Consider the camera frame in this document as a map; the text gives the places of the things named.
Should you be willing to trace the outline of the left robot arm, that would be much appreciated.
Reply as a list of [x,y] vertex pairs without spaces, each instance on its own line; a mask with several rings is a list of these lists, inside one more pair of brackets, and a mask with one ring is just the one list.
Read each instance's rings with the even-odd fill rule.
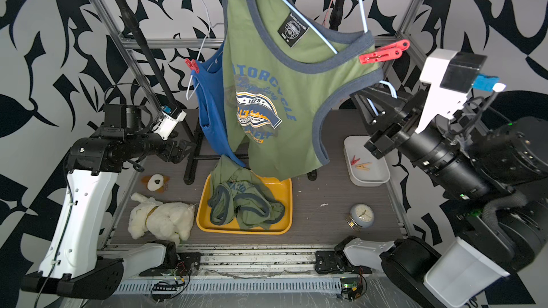
[[22,290],[37,295],[107,299],[125,279],[176,265],[174,242],[148,243],[117,258],[97,254],[103,216],[124,164],[130,162],[140,170],[137,161],[149,155],[179,163],[188,153],[186,142],[173,139],[185,111],[164,106],[144,125],[141,114],[145,110],[145,106],[105,105],[104,122],[90,137],[79,139],[70,148],[67,192],[57,228],[38,271],[24,276]]

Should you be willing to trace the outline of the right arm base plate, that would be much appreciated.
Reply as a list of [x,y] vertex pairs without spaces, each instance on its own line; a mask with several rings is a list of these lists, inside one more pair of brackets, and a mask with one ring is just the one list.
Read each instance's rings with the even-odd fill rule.
[[364,270],[351,265],[345,255],[337,251],[316,251],[314,269],[319,275],[365,274]]

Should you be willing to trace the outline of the light green tank top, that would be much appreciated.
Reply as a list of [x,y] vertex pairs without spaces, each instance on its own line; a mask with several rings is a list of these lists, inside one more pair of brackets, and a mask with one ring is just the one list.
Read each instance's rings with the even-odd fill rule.
[[285,205],[276,200],[258,176],[223,155],[211,172],[209,220],[215,226],[236,220],[239,228],[270,229],[285,216]]

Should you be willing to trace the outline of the dark green printed tank top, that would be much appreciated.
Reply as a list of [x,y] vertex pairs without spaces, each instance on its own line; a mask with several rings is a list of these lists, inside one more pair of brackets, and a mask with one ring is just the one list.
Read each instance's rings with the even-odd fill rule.
[[293,0],[223,0],[223,87],[228,142],[248,144],[251,170],[285,180],[329,161],[325,117],[383,78],[360,57],[371,32],[342,33],[300,13]]

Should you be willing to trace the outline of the pink wire hanger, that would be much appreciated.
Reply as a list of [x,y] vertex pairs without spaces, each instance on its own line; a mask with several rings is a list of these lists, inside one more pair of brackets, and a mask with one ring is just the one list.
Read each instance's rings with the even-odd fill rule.
[[328,8],[325,10],[325,16],[323,18],[323,23],[322,25],[324,27],[327,27],[328,26],[328,18],[331,17],[331,12],[332,10],[335,8],[335,0],[330,0],[329,4],[328,4]]

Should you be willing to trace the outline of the beige wooden clothespin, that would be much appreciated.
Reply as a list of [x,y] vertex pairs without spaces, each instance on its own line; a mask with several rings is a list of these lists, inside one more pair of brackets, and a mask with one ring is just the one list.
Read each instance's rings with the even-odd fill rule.
[[354,167],[361,171],[369,171],[371,165],[372,163],[369,162],[369,163],[361,163],[361,164],[355,165]]

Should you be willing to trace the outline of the blue wire hanger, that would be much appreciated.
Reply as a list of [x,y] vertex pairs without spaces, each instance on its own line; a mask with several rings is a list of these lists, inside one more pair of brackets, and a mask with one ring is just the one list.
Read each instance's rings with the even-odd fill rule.
[[[281,0],[291,11],[292,13],[296,14],[298,16],[298,18],[304,20],[304,22],[307,24],[307,27],[309,27],[310,29],[312,29],[315,34],[324,42],[324,44],[336,55],[338,53],[338,51],[335,50],[335,48],[333,47],[333,45],[327,40],[327,38],[324,37],[323,34],[321,34],[321,32],[319,32],[317,30],[317,28],[313,27],[311,22],[308,21],[307,18],[304,17],[304,15],[302,15],[301,13],[298,12],[298,10],[294,7],[293,4],[290,4],[290,2],[288,0]],[[362,21],[362,29],[363,29],[363,32],[364,34],[368,33],[369,29],[368,29],[368,24],[367,24],[367,19],[365,17],[365,10],[363,8],[363,0],[358,0],[358,6],[359,6],[359,10],[360,10],[360,18],[361,18],[361,21]],[[384,85],[386,86],[389,91],[390,91],[390,96],[392,98],[398,98],[398,95],[396,94],[396,90],[394,88],[394,86],[392,84],[390,84],[389,82],[387,81],[380,81],[379,84],[381,85]],[[369,104],[369,106],[372,108],[372,112],[375,114],[375,116],[380,116],[381,114],[384,115],[385,113],[382,112],[381,114],[379,113],[379,111],[377,110],[375,104],[373,103],[373,101],[371,101],[368,97],[366,97],[366,100]]]

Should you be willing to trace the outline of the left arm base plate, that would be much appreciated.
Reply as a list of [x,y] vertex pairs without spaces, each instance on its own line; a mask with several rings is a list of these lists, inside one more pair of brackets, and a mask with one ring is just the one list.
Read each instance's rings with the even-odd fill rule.
[[182,252],[177,256],[169,255],[164,263],[156,268],[147,269],[139,274],[140,277],[157,277],[175,275],[185,277],[195,275],[200,268],[200,252]]

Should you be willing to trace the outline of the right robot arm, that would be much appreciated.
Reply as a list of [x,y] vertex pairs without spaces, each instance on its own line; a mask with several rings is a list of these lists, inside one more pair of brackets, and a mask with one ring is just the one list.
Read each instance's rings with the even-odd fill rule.
[[399,151],[441,186],[456,238],[442,253],[417,237],[347,238],[338,246],[347,262],[384,272],[423,307],[461,307],[535,260],[547,243],[547,191],[539,187],[547,179],[547,122],[526,116],[472,136],[498,95],[476,98],[458,131],[418,128],[428,91],[393,97],[374,87],[352,95],[370,134],[366,149],[376,158]]

